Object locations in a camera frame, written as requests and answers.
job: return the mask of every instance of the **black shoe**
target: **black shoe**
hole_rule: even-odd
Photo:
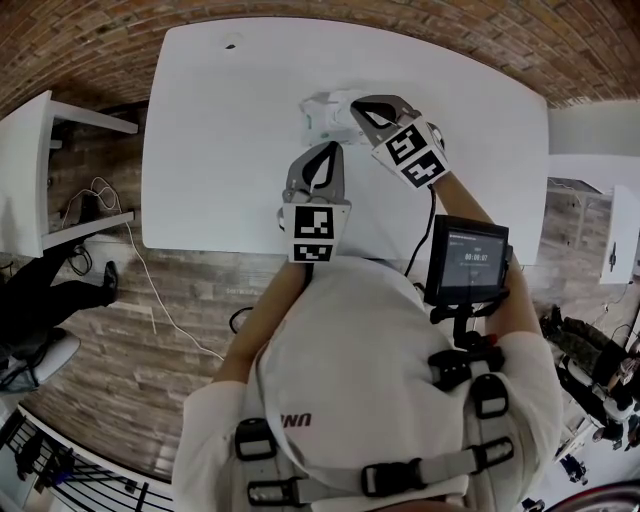
[[[113,304],[118,298],[118,271],[113,261],[109,261],[104,267],[104,282],[102,283],[102,287],[107,291],[105,306]]]
[[[562,313],[560,313],[560,306],[554,304],[551,308],[551,323],[558,329],[562,327]]]

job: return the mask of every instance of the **white shirt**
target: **white shirt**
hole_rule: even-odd
[[[499,346],[506,359],[503,381],[510,400],[529,422],[543,466],[558,446],[562,415],[550,348],[543,338],[524,332],[504,336]],[[340,258],[316,266],[311,284],[274,335],[258,372],[265,402],[278,413],[274,417],[286,422],[284,432],[306,464],[362,468],[462,448],[469,383],[444,393],[432,385],[427,364],[430,355],[450,348],[403,275],[368,260]],[[245,485],[242,479],[230,481],[234,479],[223,471],[243,419],[245,391],[245,384],[219,382],[185,401],[173,473],[180,510],[226,512],[228,504],[216,499],[229,494],[227,486]],[[293,419],[304,414],[308,421]],[[466,477],[452,479],[412,493],[411,499],[462,495],[466,485]],[[242,497],[243,492],[234,488],[232,494]],[[313,509],[385,506],[367,498],[358,503],[348,499],[349,507],[342,506],[342,498],[317,502]],[[234,511],[245,509],[233,501]]]

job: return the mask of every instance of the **white table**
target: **white table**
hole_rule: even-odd
[[[76,121],[124,133],[138,125],[59,103],[51,91],[25,103],[0,121],[0,252],[40,257],[45,249],[133,220],[124,213],[49,232],[47,180],[54,119]]]
[[[284,254],[276,211],[289,165],[306,150],[298,105],[344,88],[399,95],[436,123],[461,180],[511,228],[520,262],[535,261],[549,158],[544,99],[417,39],[298,18],[167,32],[145,133],[145,245]],[[410,190],[367,146],[344,149],[353,209],[340,251],[408,258],[426,227],[428,191]],[[428,255],[425,244],[419,259]]]

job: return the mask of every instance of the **white cable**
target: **white cable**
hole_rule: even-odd
[[[547,178],[551,183],[553,183],[556,187],[563,187],[563,188],[568,188],[569,190],[573,190],[576,194],[576,199],[578,200],[578,204],[580,204],[580,206],[582,206],[582,201],[580,201],[580,196],[578,195],[578,191],[573,188],[573,187],[568,187],[567,185],[564,185],[562,183],[556,183],[555,181],[553,181],[551,178]]]
[[[100,192],[95,192],[93,190],[93,185],[96,182],[96,180],[102,180],[102,182],[105,184],[105,187],[100,190]],[[106,190],[109,190],[112,194],[113,194],[113,205],[111,206],[107,206],[104,202],[104,200],[102,199],[102,194],[103,192],[105,192]],[[118,208],[118,211],[120,213],[122,213],[122,207],[120,206],[120,197],[118,196],[118,193],[115,191],[115,189],[109,185],[109,182],[107,182],[107,180],[105,180],[103,177],[101,176],[96,176],[95,178],[93,178],[93,180],[91,181],[91,190],[89,189],[83,189],[80,192],[78,192],[75,196],[73,196],[71,198],[71,201],[69,201],[69,206],[67,206],[67,211],[64,214],[64,219],[62,220],[62,227],[64,227],[64,223],[67,220],[67,215],[69,214],[69,208],[71,207],[71,203],[74,201],[74,199],[76,199],[78,196],[80,196],[81,194],[84,194],[85,192],[88,192],[90,194],[93,194],[94,196],[96,196],[100,202],[102,203],[102,205],[107,209],[107,210],[113,210],[116,207]],[[140,252],[138,251],[138,248],[136,247],[135,242],[133,241],[133,233],[131,232],[131,226],[129,226],[128,222],[125,222],[125,225],[127,226],[127,231],[129,232],[129,238],[131,240],[131,246],[133,247],[134,252],[136,253],[136,256],[138,256],[138,259],[141,261],[142,266],[144,267],[144,271],[147,274],[147,279],[149,280],[149,284],[151,285],[151,289],[153,290],[153,293],[155,293],[156,295],[156,299],[158,299],[158,303],[160,304],[160,306],[162,307],[165,315],[167,315],[167,318],[169,319],[169,322],[171,322],[171,325],[175,328],[176,331],[184,334],[185,336],[187,336],[191,341],[193,341],[193,343],[195,344],[196,347],[198,347],[200,350],[202,350],[203,352],[207,352],[211,355],[214,355],[215,357],[217,357],[218,359],[220,359],[221,361],[224,361],[224,357],[222,357],[220,354],[218,354],[215,350],[210,350],[208,348],[203,347],[202,345],[200,345],[200,343],[198,343],[198,340],[196,340],[191,334],[189,334],[187,331],[185,331],[184,329],[182,329],[181,327],[178,327],[178,325],[173,321],[173,318],[171,318],[171,315],[169,314],[169,311],[167,310],[166,306],[164,305],[164,302],[162,302],[162,299],[160,298],[160,294],[158,293],[158,290],[156,289],[155,284],[153,284],[153,280],[151,279],[151,275],[149,274],[149,269],[147,268],[147,263],[144,261],[144,258],[142,257],[142,255],[140,254]]]

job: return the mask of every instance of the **screen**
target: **screen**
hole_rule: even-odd
[[[449,232],[441,286],[498,286],[504,244],[494,236]]]

